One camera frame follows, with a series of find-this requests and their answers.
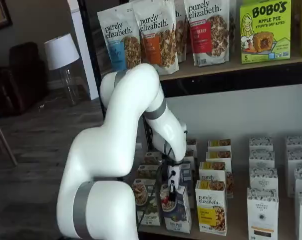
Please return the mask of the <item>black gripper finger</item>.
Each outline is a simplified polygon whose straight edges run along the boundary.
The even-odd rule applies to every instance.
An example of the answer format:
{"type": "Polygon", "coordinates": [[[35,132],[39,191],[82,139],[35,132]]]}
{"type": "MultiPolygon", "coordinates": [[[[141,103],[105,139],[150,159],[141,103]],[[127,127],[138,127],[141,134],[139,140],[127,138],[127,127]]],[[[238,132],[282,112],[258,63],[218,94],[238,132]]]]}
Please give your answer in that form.
{"type": "Polygon", "coordinates": [[[174,183],[170,183],[169,184],[169,197],[168,200],[171,202],[175,202],[176,201],[176,188],[174,183]]]}

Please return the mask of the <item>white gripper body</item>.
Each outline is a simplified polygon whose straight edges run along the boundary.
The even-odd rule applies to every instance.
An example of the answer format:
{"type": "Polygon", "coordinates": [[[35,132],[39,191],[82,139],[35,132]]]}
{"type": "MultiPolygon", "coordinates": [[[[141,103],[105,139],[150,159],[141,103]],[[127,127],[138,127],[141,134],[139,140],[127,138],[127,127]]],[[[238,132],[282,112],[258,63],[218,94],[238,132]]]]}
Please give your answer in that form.
{"type": "Polygon", "coordinates": [[[168,173],[168,186],[171,186],[173,184],[174,187],[178,187],[181,178],[181,166],[169,165],[167,173],[168,173]]]}

